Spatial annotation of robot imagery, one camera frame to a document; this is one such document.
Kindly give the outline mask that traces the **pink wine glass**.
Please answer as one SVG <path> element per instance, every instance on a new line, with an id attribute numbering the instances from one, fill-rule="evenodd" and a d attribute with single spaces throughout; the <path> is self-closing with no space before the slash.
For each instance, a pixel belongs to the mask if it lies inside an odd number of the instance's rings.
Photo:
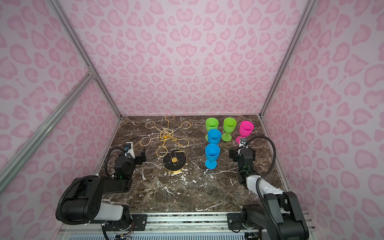
<path id="1" fill-rule="evenodd" d="M 236 138 L 237 144 L 240 143 L 241 138 L 247 138 L 250 136 L 254 130 L 255 126 L 250 121 L 242 121 L 239 128 L 240 136 Z"/>

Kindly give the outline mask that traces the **blue wine glass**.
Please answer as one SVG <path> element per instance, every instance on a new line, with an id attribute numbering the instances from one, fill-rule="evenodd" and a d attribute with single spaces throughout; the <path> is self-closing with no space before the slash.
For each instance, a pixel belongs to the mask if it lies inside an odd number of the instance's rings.
<path id="1" fill-rule="evenodd" d="M 207 134 L 207 138 L 208 138 L 209 144 L 218 145 L 222 139 L 222 133 L 217 129 L 211 129 Z"/>
<path id="2" fill-rule="evenodd" d="M 221 149 L 216 144 L 208 144 L 205 148 L 206 162 L 205 165 L 208 169 L 215 169 L 218 165 L 217 160 L 221 153 Z"/>

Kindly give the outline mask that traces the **green wine glass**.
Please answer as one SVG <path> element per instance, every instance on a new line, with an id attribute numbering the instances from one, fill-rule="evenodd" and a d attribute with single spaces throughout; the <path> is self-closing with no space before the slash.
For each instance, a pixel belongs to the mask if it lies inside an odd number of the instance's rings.
<path id="1" fill-rule="evenodd" d="M 225 118 L 223 122 L 224 133 L 222 134 L 222 140 L 229 142 L 232 140 L 231 133 L 235 130 L 237 121 L 234 118 Z"/>
<path id="2" fill-rule="evenodd" d="M 213 130 L 213 129 L 218 129 L 218 126 L 219 126 L 219 120 L 216 119 L 216 118 L 208 118 L 206 119 L 206 130 L 207 130 L 207 133 L 210 131 L 210 130 Z"/>

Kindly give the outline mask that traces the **blue wine glass front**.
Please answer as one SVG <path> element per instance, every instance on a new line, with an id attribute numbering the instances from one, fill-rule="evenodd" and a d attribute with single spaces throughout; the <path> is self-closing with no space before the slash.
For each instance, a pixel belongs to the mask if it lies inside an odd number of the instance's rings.
<path id="1" fill-rule="evenodd" d="M 209 144 L 218 145 L 222 139 L 222 133 L 217 129 L 211 129 L 207 134 L 207 138 L 208 138 Z"/>

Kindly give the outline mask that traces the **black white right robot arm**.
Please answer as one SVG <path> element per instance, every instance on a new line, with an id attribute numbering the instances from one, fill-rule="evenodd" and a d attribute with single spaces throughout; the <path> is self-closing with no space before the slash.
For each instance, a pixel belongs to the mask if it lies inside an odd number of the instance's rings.
<path id="1" fill-rule="evenodd" d="M 229 158 L 238 163 L 239 182 L 255 193 L 262 205 L 261 209 L 244 207 L 243 224 L 265 229 L 271 240 L 309 239 L 309 229 L 297 195 L 274 187 L 257 174 L 253 166 L 255 151 L 249 148 L 230 149 Z"/>

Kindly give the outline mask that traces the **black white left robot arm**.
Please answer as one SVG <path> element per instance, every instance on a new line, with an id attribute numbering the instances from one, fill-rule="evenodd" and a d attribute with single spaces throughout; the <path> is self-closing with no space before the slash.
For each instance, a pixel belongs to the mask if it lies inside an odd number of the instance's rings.
<path id="1" fill-rule="evenodd" d="M 115 161 L 115 176 L 96 175 L 76 178 L 62 194 L 56 218 L 66 225 L 101 224 L 126 229 L 132 225 L 128 207 L 102 202 L 103 195 L 127 193 L 133 183 L 137 165 L 147 161 L 146 152 L 131 158 L 121 155 Z"/>

